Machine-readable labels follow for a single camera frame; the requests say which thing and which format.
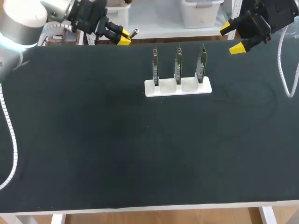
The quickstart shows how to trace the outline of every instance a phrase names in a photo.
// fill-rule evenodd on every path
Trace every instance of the cable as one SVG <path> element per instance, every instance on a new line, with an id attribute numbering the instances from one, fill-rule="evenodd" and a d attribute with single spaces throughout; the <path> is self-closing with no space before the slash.
<path id="1" fill-rule="evenodd" d="M 63 28 L 63 29 L 67 29 L 68 31 L 71 31 L 71 32 L 73 31 L 73 26 L 72 25 L 64 24 L 64 23 L 55 23 L 55 24 L 45 28 L 43 30 L 43 32 L 46 31 L 46 30 L 49 30 L 49 29 L 53 29 L 53 28 Z"/>
<path id="2" fill-rule="evenodd" d="M 286 85 L 286 82 L 285 82 L 284 72 L 282 71 L 282 67 L 281 67 L 281 48 L 282 48 L 282 43 L 284 41 L 284 37 L 285 37 L 285 33 L 286 33 L 287 29 L 288 29 L 288 26 L 286 26 L 283 29 L 281 37 L 280 37 L 280 41 L 279 41 L 279 45 L 278 45 L 277 62 L 278 62 L 278 70 L 279 70 L 279 73 L 280 73 L 282 84 L 284 85 L 285 93 L 286 93 L 286 95 L 289 98 L 292 98 L 294 96 L 294 94 L 295 94 L 295 91 L 296 91 L 296 88 L 297 88 L 297 84 L 298 84 L 298 79 L 299 79 L 299 63 L 298 63 L 298 66 L 297 66 L 297 70 L 296 70 L 296 74 L 295 74 L 295 79 L 294 79 L 294 84 L 293 84 L 293 87 L 292 87 L 292 91 L 290 93 L 289 89 L 288 89 L 288 87 Z"/>
<path id="3" fill-rule="evenodd" d="M 10 132 L 10 136 L 13 142 L 13 149 L 14 149 L 14 158 L 13 158 L 13 167 L 10 171 L 10 174 L 8 176 L 8 178 L 0 185 L 0 190 L 2 190 L 3 188 L 5 188 L 9 182 L 12 180 L 12 178 L 14 177 L 15 171 L 17 169 L 17 164 L 18 164 L 18 147 L 17 147 L 17 141 L 15 139 L 15 134 L 14 134 L 14 128 L 11 124 L 10 121 L 10 117 L 6 108 L 6 104 L 4 101 L 4 96 L 3 96 L 3 92 L 2 92 L 2 84 L 0 83 L 0 102 L 1 102 L 1 107 L 7 122 L 7 126 Z"/>
<path id="4" fill-rule="evenodd" d="M 45 42 L 45 39 L 47 37 L 52 37 L 52 36 L 56 35 L 57 31 L 55 31 L 55 32 L 49 32 L 52 29 L 62 28 L 62 30 L 66 29 L 68 31 L 73 32 L 73 26 L 70 25 L 70 24 L 58 23 L 58 22 L 52 22 L 52 23 L 53 23 L 52 25 L 50 25 L 50 23 L 45 25 L 45 27 L 43 29 L 43 32 L 42 32 L 42 34 L 41 34 L 41 36 L 39 38 L 38 46 L 43 46 L 43 44 Z"/>

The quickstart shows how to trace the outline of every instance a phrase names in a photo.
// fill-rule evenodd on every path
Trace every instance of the black tablecloth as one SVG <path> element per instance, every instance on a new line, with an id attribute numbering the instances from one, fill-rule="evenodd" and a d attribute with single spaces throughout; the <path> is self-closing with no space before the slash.
<path id="1" fill-rule="evenodd" d="M 206 42 L 213 93 L 147 98 L 154 45 L 38 48 L 3 92 L 19 148 L 0 212 L 299 199 L 299 92 L 284 93 L 278 42 L 229 54 Z M 193 76 L 200 42 L 181 43 Z M 177 44 L 157 45 L 160 77 Z M 285 42 L 292 84 L 299 41 Z M 12 143 L 0 111 L 0 182 Z"/>

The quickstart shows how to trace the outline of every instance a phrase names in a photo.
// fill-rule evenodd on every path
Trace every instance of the wooden floor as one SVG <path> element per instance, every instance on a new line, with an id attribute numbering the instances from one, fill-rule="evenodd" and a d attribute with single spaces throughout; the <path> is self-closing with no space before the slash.
<path id="1" fill-rule="evenodd" d="M 273 207 L 277 224 L 285 224 L 299 206 Z M 52 216 L 34 216 L 50 224 Z M 258 208 L 142 211 L 67 215 L 65 224 L 263 224 Z"/>

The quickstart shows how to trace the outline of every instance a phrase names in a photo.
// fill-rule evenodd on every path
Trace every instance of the white storage bin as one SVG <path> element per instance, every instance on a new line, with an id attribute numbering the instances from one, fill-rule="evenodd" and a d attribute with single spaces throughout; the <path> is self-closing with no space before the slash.
<path id="1" fill-rule="evenodd" d="M 119 3 L 108 0 L 107 4 L 107 17 L 110 22 L 115 23 L 116 25 L 121 25 L 125 29 L 128 29 L 128 21 L 129 21 L 129 9 L 131 5 L 127 5 L 125 3 Z"/>
<path id="2" fill-rule="evenodd" d="M 181 11 L 186 28 L 214 26 L 219 6 L 224 0 L 181 0 Z"/>

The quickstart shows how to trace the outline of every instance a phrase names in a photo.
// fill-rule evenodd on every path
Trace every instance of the white table leg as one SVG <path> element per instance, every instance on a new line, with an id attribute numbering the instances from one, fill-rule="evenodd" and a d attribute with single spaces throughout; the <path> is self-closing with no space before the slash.
<path id="1" fill-rule="evenodd" d="M 286 224 L 298 224 L 299 223 L 299 210 L 286 222 Z"/>
<path id="2" fill-rule="evenodd" d="M 259 207 L 263 224 L 277 224 L 272 207 Z"/>
<path id="3" fill-rule="evenodd" d="M 64 224 L 65 214 L 53 215 L 51 224 Z"/>
<path id="4" fill-rule="evenodd" d="M 0 215 L 7 224 L 38 224 L 32 216 Z"/>

